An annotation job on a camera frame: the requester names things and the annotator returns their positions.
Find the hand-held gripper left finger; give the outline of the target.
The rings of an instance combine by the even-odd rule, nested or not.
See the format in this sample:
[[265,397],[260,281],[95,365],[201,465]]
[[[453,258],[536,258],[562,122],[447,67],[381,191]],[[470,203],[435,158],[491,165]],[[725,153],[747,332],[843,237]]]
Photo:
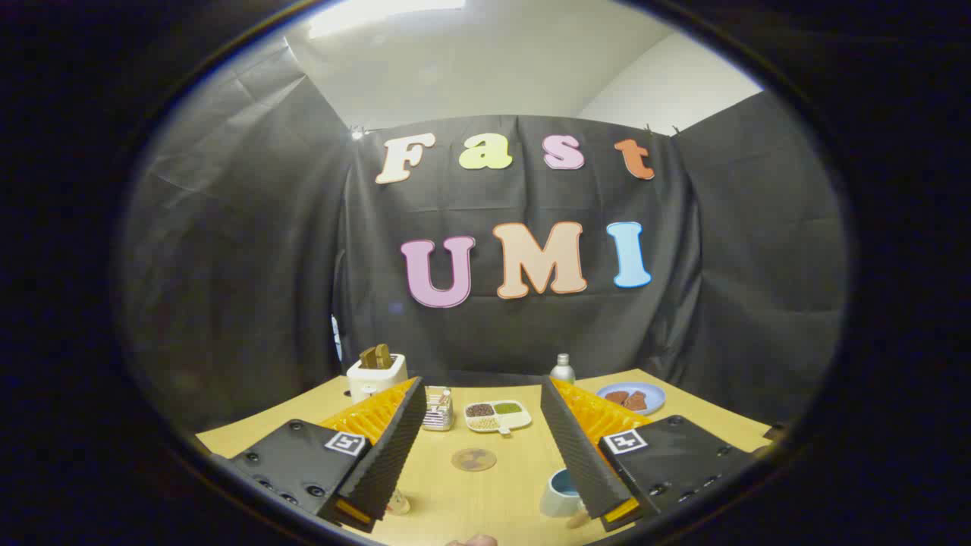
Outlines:
[[426,387],[410,378],[319,424],[288,419],[216,463],[294,509],[371,532],[426,417]]

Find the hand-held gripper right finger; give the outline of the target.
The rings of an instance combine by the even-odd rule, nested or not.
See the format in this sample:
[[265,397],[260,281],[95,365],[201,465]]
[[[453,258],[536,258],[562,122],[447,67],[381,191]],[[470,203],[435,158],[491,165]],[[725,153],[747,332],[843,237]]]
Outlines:
[[555,378],[540,405],[587,514],[606,531],[694,504],[757,460],[686,417],[652,421]]

